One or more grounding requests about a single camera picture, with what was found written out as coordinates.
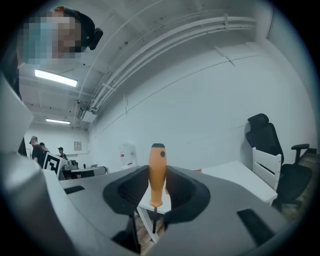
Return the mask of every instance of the table leg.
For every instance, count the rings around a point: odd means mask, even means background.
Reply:
[[[146,231],[148,231],[153,242],[156,244],[159,241],[159,236],[157,233],[155,233],[155,234],[152,233],[153,225],[152,225],[151,219],[147,213],[147,210],[142,207],[139,207],[139,206],[136,209],[138,210],[138,213],[140,215],[140,218],[142,220],[143,225],[146,228]]]

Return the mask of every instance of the white table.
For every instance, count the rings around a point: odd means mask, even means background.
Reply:
[[[262,179],[260,179],[239,161],[233,161],[213,167],[202,168],[202,173],[239,184],[267,204],[271,204],[278,195]],[[166,194],[165,187],[166,183],[164,183],[162,192],[163,205],[157,208],[157,212],[159,214],[165,214],[166,212],[169,212],[171,210],[170,196]],[[139,206],[137,207],[137,210],[150,237],[155,243],[157,243],[159,240],[159,236],[156,233],[152,233],[153,224],[147,213],[147,210],[154,210],[154,208],[149,204],[150,198],[151,190],[149,185],[139,203]]]

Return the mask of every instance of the orange object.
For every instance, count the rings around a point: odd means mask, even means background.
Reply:
[[[167,170],[167,156],[165,145],[155,143],[151,147],[149,158],[149,181],[151,187],[150,205],[160,207],[163,205],[162,193],[164,189]]]

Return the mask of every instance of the ceiling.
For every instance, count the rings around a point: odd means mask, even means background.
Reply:
[[[79,107],[87,106],[97,111],[104,103],[104,95],[110,96],[113,87],[120,86],[137,69],[154,59],[155,54],[166,51],[171,42],[184,42],[181,40],[183,31],[179,28],[197,21],[224,17],[224,14],[252,18],[253,3],[254,0],[52,2],[52,7],[68,6],[89,16],[95,26],[103,30],[103,37],[95,50],[87,49],[75,58],[48,60],[46,65],[37,67],[78,80],[76,87],[37,78],[35,66],[22,66],[19,78],[23,102],[33,113],[34,123],[45,124],[46,118],[68,120],[71,127],[87,129],[90,123],[77,119]],[[209,25],[203,23],[197,29],[208,31]]]

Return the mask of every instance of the tabletop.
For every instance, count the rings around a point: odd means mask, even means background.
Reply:
[[[205,175],[210,175],[230,182],[234,182],[250,191],[265,203],[272,202],[277,198],[278,195],[262,179],[260,179],[239,161],[232,161],[225,164],[202,168],[202,173]],[[160,214],[165,214],[166,212],[169,212],[171,210],[170,196],[166,193],[165,187],[166,183],[164,183],[162,191],[163,205],[157,208],[157,212]],[[150,199],[151,190],[149,184],[143,198],[139,203],[139,206],[144,209],[153,211],[154,208],[149,203]]]

